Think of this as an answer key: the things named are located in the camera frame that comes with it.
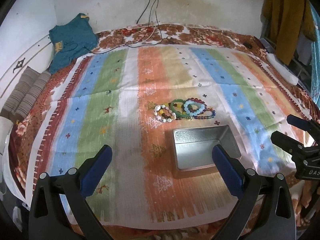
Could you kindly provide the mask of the green jade bangle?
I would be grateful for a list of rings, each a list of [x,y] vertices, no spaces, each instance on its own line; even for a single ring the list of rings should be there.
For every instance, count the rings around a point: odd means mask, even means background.
[[[178,120],[191,119],[191,116],[184,111],[184,99],[174,99],[169,103],[169,109],[176,114]]]

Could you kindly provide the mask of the silver metal tin box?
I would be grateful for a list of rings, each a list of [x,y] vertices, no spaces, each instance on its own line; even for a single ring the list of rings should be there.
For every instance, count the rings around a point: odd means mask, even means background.
[[[239,146],[228,125],[180,128],[173,130],[172,135],[175,167],[182,176],[216,172],[212,159],[216,145],[221,145],[232,158],[241,158]]]

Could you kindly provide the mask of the mustard yellow hanging garment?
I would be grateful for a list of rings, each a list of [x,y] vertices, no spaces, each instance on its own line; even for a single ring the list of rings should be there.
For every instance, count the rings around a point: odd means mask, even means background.
[[[315,25],[309,0],[265,0],[262,15],[270,23],[268,38],[276,44],[276,57],[288,65],[300,34],[315,42]]]

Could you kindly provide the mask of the striped grey pillow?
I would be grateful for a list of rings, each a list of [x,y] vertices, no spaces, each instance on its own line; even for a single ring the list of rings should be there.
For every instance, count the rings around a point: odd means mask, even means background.
[[[27,67],[6,100],[1,116],[12,122],[24,120],[51,78],[47,70],[41,74]]]

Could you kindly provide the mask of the striped colourful mat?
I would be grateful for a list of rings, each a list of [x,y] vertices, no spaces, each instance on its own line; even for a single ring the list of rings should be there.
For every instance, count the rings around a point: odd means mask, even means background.
[[[49,105],[30,154],[25,198],[41,172],[66,173],[112,147],[112,162],[88,203],[104,224],[179,228],[227,217],[236,198],[219,174],[176,179],[173,130],[228,125],[241,161],[260,174],[291,173],[290,156],[270,141],[279,130],[311,145],[289,114],[318,119],[307,94],[267,62],[216,46],[123,48],[81,57],[52,76]],[[184,99],[191,119],[169,109]]]

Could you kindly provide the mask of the teal knitted sweater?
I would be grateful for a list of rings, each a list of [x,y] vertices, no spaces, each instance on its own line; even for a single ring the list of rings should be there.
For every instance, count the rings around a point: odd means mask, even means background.
[[[82,13],[65,25],[56,25],[49,31],[49,38],[54,46],[54,56],[48,68],[51,74],[98,45],[98,37],[89,24],[89,16]]]

